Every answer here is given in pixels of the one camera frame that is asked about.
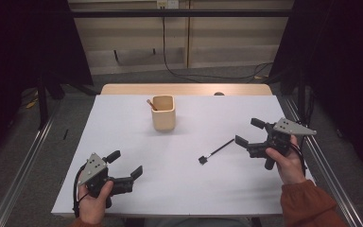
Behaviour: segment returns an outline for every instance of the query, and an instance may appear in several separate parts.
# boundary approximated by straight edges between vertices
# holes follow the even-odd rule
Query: cup
[[[176,126],[176,106],[173,96],[154,96],[151,109],[152,122],[157,131],[173,130]]]

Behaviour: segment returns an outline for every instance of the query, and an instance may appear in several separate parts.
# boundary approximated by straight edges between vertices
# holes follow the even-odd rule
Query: power cord
[[[196,79],[189,79],[186,77],[201,77],[201,78],[213,78],[213,79],[250,79],[247,83],[250,83],[254,80],[254,77],[257,76],[261,71],[263,71],[265,68],[267,68],[269,65],[272,65],[273,62],[267,62],[267,63],[261,63],[255,66],[254,72],[253,74],[249,75],[249,76],[245,76],[245,77],[238,77],[238,78],[228,78],[228,77],[221,77],[221,76],[212,76],[212,75],[201,75],[201,74],[178,74],[175,73],[174,71],[172,71],[169,66],[167,65],[167,60],[166,60],[166,54],[165,54],[165,35],[164,35],[164,17],[162,18],[162,25],[163,25],[163,46],[164,46],[164,65],[167,69],[167,71],[173,75],[176,78],[180,78],[180,79],[187,79],[193,82],[197,82],[197,83],[201,83],[201,81],[198,81]]]
[[[79,203],[81,202],[82,199],[84,199],[84,197],[86,197],[88,194],[84,195],[82,198],[80,198],[78,200],[78,178],[82,172],[82,170],[84,170],[86,164],[84,164],[79,170],[78,173],[76,174],[76,178],[75,181],[73,183],[73,211],[75,212],[75,217],[78,218],[79,217]]]
[[[305,170],[307,169],[307,167],[305,166],[303,152],[300,150],[300,148],[297,145],[292,143],[290,143],[290,148],[292,148],[297,153],[297,155],[299,155],[300,162],[302,163],[302,174],[305,177]]]
[[[309,128],[310,123],[311,123],[312,112],[314,112],[314,103],[315,103],[315,94],[314,94],[314,91],[311,89],[310,94],[309,94],[309,98],[308,98],[308,107],[307,107],[307,110],[305,112],[305,119],[304,119],[305,122],[307,122],[306,127],[308,127],[308,128]],[[300,148],[302,148],[302,149],[303,149],[304,139],[305,139],[305,136],[302,137],[302,140],[300,142]]]

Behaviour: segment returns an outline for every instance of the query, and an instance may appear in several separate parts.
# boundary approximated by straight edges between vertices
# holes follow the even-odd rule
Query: white sheet
[[[112,197],[107,214],[158,216],[249,216],[282,214],[276,167],[231,143],[202,166],[199,157],[233,139],[262,143],[265,130],[251,118],[274,123],[284,116],[276,96],[175,96],[176,128],[155,131],[151,96],[97,96],[52,213],[73,216],[73,181],[92,152],[101,158],[119,149],[112,177],[142,165],[133,192]]]

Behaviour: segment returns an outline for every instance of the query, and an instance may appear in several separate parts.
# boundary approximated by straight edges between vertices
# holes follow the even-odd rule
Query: black cable
[[[307,167],[305,166],[305,162],[304,162],[304,157],[303,157],[303,153],[300,150],[299,147],[297,147],[297,145],[290,143],[290,147],[297,153],[297,155],[299,155],[300,158],[300,162],[302,163],[302,174],[305,177],[305,170],[307,169]]]
[[[289,73],[292,73],[293,69],[294,69],[294,67],[291,67],[291,66],[286,67],[283,70],[281,70],[280,72],[273,74],[272,77],[267,78],[265,81],[263,81],[263,83],[271,84],[271,83],[281,81],[282,76],[284,76],[286,74],[289,74]]]
[[[78,173],[76,174],[76,178],[75,178],[75,182],[73,184],[73,211],[75,212],[75,217],[78,218],[80,215],[80,208],[79,208],[79,203],[80,201],[87,195],[84,195],[79,201],[78,201],[78,178],[82,172],[82,170],[84,170],[84,167],[87,164],[84,164],[79,170]]]
[[[315,102],[315,95],[314,91],[311,89],[309,98],[308,98],[308,108],[305,113],[305,122],[307,122],[307,127],[309,128],[310,122],[311,122],[311,116],[312,112],[314,112],[314,102]]]
[[[86,196],[90,195],[90,193],[86,193],[84,196],[82,196],[79,200],[78,203],[80,203],[82,201],[82,199],[84,199]]]
[[[22,95],[22,99],[27,96],[30,96],[33,93],[35,94],[37,92],[37,90],[38,90],[37,88],[32,89],[30,92],[26,93],[25,95]]]
[[[164,47],[164,65],[167,69],[167,71],[172,74],[173,76],[177,77],[177,78],[181,78],[181,79],[187,79],[190,81],[194,81],[197,83],[201,83],[201,81],[195,80],[195,79],[189,79],[186,77],[201,77],[201,78],[213,78],[213,79],[249,79],[251,78],[251,80],[249,80],[247,83],[250,83],[254,80],[254,77],[257,76],[261,71],[263,71],[265,68],[267,68],[267,66],[272,65],[273,62],[267,62],[267,63],[260,63],[257,64],[255,66],[254,69],[254,73],[249,75],[249,76],[244,76],[244,77],[238,77],[238,78],[228,78],[228,77],[222,77],[222,76],[213,76],[213,75],[200,75],[200,74],[178,74],[173,72],[167,65],[167,61],[166,61],[166,54],[165,54],[165,35],[164,35],[164,17],[162,18],[162,25],[163,25],[163,47]],[[256,71],[257,68],[261,65],[264,65],[264,67],[262,67],[258,72]]]

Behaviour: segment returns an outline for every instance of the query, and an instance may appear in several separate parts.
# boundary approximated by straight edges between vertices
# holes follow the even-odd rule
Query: orange sleeve
[[[285,226],[346,226],[336,213],[336,202],[313,182],[282,186]]]
[[[69,227],[102,227],[101,224],[87,224],[84,223],[80,218],[76,218]]]

